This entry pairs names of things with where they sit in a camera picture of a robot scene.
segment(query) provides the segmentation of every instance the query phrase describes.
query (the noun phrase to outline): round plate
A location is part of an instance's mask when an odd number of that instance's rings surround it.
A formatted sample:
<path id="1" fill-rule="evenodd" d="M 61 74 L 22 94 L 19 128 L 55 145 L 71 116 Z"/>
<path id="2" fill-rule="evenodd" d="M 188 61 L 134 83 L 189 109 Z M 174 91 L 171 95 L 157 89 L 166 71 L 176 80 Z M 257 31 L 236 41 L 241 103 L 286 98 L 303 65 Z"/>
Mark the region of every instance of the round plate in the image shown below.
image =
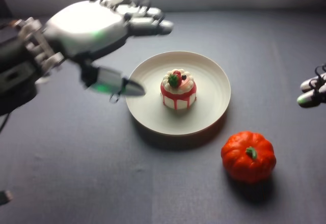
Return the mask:
<path id="1" fill-rule="evenodd" d="M 197 85 L 197 101 L 190 109 L 173 110 L 163 105 L 160 84 L 168 71 L 184 69 Z M 133 117 L 148 129 L 165 135 L 188 135 L 216 122 L 227 109 L 231 87 L 228 77 L 214 61 L 200 54 L 174 51 L 142 62 L 130 78 L 144 85 L 144 97 L 127 97 Z"/>

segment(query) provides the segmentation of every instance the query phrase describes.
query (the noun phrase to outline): toy cake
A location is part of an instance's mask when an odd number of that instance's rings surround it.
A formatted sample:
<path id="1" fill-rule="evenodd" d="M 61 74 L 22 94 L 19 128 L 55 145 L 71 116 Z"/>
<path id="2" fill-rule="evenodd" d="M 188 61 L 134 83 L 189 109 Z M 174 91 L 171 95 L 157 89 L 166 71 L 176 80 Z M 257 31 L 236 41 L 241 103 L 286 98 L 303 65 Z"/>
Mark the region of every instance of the toy cake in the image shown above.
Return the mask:
<path id="1" fill-rule="evenodd" d="M 193 76 L 183 69 L 167 72 L 161 83 L 163 104 L 175 110 L 189 109 L 196 100 L 196 91 Z"/>

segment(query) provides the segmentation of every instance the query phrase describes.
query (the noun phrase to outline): green stem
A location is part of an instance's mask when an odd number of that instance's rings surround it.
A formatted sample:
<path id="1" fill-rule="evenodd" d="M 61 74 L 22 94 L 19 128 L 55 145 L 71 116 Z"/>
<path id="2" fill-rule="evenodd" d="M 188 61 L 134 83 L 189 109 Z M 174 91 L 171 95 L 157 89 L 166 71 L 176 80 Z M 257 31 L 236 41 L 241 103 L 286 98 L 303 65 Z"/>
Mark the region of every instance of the green stem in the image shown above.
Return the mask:
<path id="1" fill-rule="evenodd" d="M 257 159 L 257 151 L 253 147 L 246 148 L 246 153 L 253 159 Z"/>

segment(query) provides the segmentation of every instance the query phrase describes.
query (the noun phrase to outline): table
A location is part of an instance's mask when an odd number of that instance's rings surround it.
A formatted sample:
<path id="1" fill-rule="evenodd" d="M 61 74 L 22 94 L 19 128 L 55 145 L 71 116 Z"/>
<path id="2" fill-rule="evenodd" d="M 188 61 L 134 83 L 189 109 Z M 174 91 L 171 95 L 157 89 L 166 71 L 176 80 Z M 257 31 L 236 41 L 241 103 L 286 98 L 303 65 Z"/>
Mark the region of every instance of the table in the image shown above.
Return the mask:
<path id="1" fill-rule="evenodd" d="M 0 189 L 15 197 L 0 208 L 0 223 L 324 222 L 326 107 L 303 109 L 296 98 L 326 60 L 326 14 L 220 11 L 167 19 L 175 23 L 169 36 L 129 39 L 97 63 L 130 74 L 157 53 L 205 55 L 230 79 L 222 122 L 194 147 L 166 147 L 132 119 L 123 99 L 112 105 L 85 91 L 77 67 L 66 62 L 0 135 Z M 0 40 L 11 35 L 5 30 Z M 277 165 L 263 192 L 223 170 L 221 147 L 242 130 L 274 145 Z"/>

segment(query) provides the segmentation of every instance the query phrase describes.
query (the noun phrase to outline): pumpkin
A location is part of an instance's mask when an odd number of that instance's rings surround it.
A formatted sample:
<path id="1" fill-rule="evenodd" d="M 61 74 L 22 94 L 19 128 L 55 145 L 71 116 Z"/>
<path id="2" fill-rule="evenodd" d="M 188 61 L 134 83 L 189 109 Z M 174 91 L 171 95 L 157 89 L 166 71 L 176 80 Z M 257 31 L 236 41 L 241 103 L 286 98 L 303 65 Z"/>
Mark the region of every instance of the pumpkin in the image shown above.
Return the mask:
<path id="1" fill-rule="evenodd" d="M 222 147 L 221 157 L 233 179 L 250 184 L 268 178 L 276 165 L 272 144 L 250 131 L 232 135 Z"/>

